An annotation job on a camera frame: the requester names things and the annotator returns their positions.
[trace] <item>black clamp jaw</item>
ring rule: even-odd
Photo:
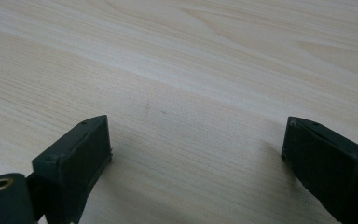
[[[107,116],[87,119],[33,159],[34,172],[0,175],[0,224],[78,223],[111,161]]]
[[[282,159],[324,208],[358,224],[358,145],[311,120],[290,117]]]

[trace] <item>table surface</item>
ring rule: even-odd
[[[0,175],[102,114],[81,223],[336,223],[280,152],[358,143],[358,0],[0,1]]]

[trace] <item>wood grain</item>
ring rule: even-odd
[[[280,151],[288,116],[358,143],[358,0],[0,1],[0,174],[101,114],[82,223],[336,223]]]

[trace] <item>wooden table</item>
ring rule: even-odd
[[[81,223],[336,223],[280,152],[358,143],[358,0],[0,1],[0,175],[102,114]]]

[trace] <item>light wood surface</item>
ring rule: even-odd
[[[81,223],[336,223],[280,152],[288,116],[358,143],[358,0],[0,1],[0,175],[102,114]]]

